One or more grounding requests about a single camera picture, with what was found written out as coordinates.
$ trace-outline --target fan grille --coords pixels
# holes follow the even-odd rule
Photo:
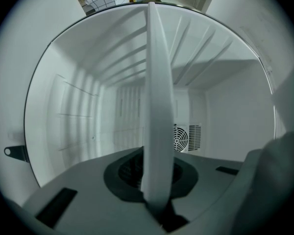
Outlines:
[[[188,136],[187,132],[182,128],[175,127],[173,135],[173,147],[176,151],[181,152],[187,146]]]

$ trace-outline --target metal bracket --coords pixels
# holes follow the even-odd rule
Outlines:
[[[29,163],[29,157],[25,145],[6,147],[4,153],[8,157]]]

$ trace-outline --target rectangular vent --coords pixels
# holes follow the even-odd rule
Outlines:
[[[201,126],[190,125],[189,136],[188,150],[194,151],[200,149]]]

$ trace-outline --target vent slot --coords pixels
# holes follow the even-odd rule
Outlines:
[[[174,128],[174,135],[173,135],[173,147],[176,151],[181,152],[183,151],[188,142],[187,132],[182,128],[175,127]]]
[[[189,132],[190,142],[188,144],[188,150],[194,151],[200,149],[201,126],[190,125]]]

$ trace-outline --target gray surface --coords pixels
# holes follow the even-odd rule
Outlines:
[[[24,205],[36,215],[63,187],[78,191],[66,212],[55,226],[64,234],[164,234],[144,203],[121,201],[106,187],[103,173],[108,164],[136,149],[117,152],[79,163],[37,191]],[[260,152],[250,152],[240,162],[222,161],[175,153],[175,156],[196,167],[199,179],[188,196],[174,199],[179,215],[191,221],[175,231],[183,234],[217,234],[230,231],[253,177]],[[216,171],[218,166],[240,169],[237,176]]]

